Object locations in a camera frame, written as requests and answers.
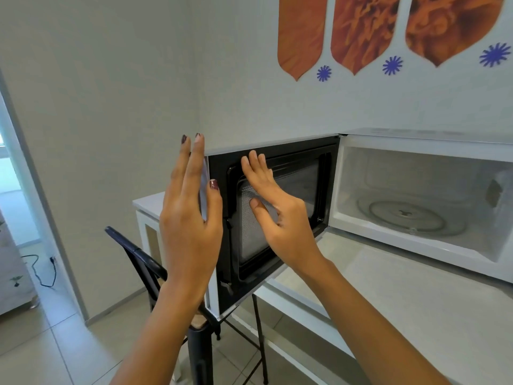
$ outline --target white microwave oven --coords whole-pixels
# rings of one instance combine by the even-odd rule
[[[358,129],[205,154],[203,181],[216,178],[223,196],[223,244],[206,295],[216,317],[282,264],[247,205],[257,194],[240,158],[251,149],[305,200],[315,236],[332,226],[513,282],[512,137]],[[200,207],[206,214],[203,193]]]

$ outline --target black chair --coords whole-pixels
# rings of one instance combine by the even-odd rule
[[[135,270],[139,274],[139,277],[143,281],[144,286],[148,291],[148,296],[150,299],[150,310],[153,310],[155,304],[157,303],[158,293],[160,291],[160,284],[158,279],[160,278],[163,281],[166,281],[167,271],[155,259],[151,258],[148,254],[146,254],[138,246],[125,238],[122,234],[117,232],[114,228],[109,226],[105,228],[105,232],[112,239],[118,242],[119,245],[121,245],[125,250],[125,253],[132,262],[132,265],[135,267]],[[252,298],[257,321],[256,327],[258,329],[259,344],[253,342],[243,332],[241,332],[227,320],[231,313],[229,313],[221,321],[218,321],[207,310],[207,308],[205,308],[203,303],[198,308],[199,312],[207,320],[207,323],[200,329],[196,329],[192,325],[189,326],[189,331],[187,333],[188,336],[184,338],[184,341],[182,342],[182,344],[189,342],[189,362],[191,365],[191,372],[195,385],[213,385],[212,341],[210,336],[212,333],[215,333],[217,340],[221,339],[221,323],[223,322],[234,329],[240,336],[242,336],[260,351],[261,358],[249,376],[246,378],[246,381],[244,381],[243,385],[247,384],[260,364],[262,364],[264,384],[267,385],[269,383],[267,375],[267,362],[265,359],[264,337],[262,334],[262,324],[258,311],[258,304],[256,300],[257,298],[255,295],[252,295]]]

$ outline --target maroon nail polish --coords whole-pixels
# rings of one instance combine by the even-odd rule
[[[217,180],[210,180],[210,189],[219,190],[219,185],[217,184]]]

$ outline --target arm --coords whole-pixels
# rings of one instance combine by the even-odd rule
[[[305,203],[274,181],[265,156],[251,151],[241,160],[253,188],[278,211],[275,223],[257,199],[250,206],[273,251],[312,289],[374,385],[449,385],[424,358],[323,257],[313,237]]]
[[[208,220],[197,201],[205,141],[182,138],[160,216],[168,280],[131,353],[111,385],[169,385],[185,333],[212,275],[223,235],[223,202],[215,180],[207,186]]]

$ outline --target white tabletop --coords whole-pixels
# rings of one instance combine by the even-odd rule
[[[509,285],[476,281],[335,233],[324,233],[318,245],[445,376],[463,385],[513,383]],[[273,281],[273,286],[280,285],[326,315],[317,297],[290,268]]]
[[[150,215],[154,219],[159,219],[164,203],[164,192],[152,194],[141,199],[132,201],[132,204],[139,210]]]

